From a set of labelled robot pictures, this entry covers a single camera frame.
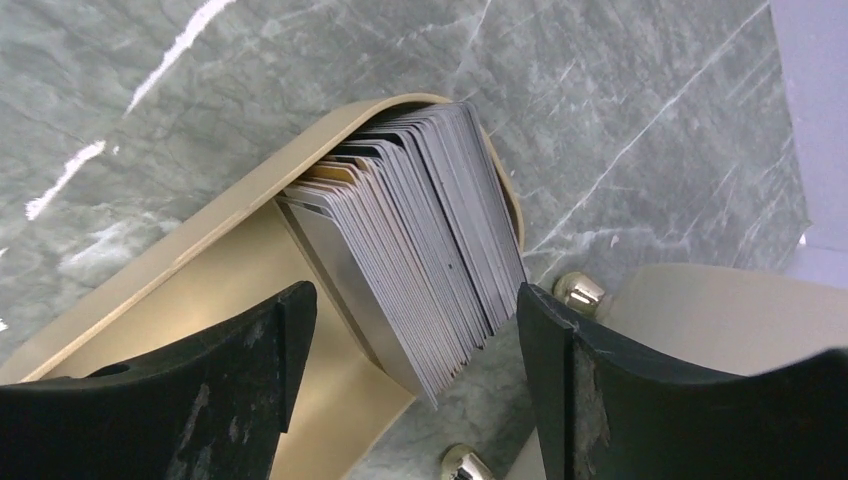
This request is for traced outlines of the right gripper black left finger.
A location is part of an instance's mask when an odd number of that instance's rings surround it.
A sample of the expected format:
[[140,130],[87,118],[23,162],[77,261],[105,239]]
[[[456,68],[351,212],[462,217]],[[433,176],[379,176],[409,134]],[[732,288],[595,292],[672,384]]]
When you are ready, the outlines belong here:
[[268,478],[316,318],[316,288],[299,281],[88,376],[3,386],[2,477]]

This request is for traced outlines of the tan oval tray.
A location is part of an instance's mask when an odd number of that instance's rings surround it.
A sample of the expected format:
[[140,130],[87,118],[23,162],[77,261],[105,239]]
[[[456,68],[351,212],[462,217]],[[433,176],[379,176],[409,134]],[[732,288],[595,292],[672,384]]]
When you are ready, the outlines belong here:
[[212,327],[299,281],[317,292],[316,326],[290,427],[266,479],[342,479],[418,398],[377,363],[283,213],[278,197],[319,157],[406,94],[340,107],[18,348],[5,385],[81,378]]

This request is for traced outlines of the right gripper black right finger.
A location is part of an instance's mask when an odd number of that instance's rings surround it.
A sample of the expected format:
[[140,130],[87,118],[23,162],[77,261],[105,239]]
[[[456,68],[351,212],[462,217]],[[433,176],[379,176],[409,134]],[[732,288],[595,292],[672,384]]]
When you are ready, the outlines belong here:
[[549,479],[843,479],[847,352],[754,376],[666,355],[536,285],[517,326]]

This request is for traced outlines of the grey credit card stack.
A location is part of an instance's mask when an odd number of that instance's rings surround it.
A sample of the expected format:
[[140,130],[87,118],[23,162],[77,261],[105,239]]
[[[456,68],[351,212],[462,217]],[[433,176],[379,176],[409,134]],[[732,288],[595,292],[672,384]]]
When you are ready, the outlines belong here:
[[278,203],[378,365],[414,394],[436,401],[515,313],[522,232],[470,102],[375,115]]

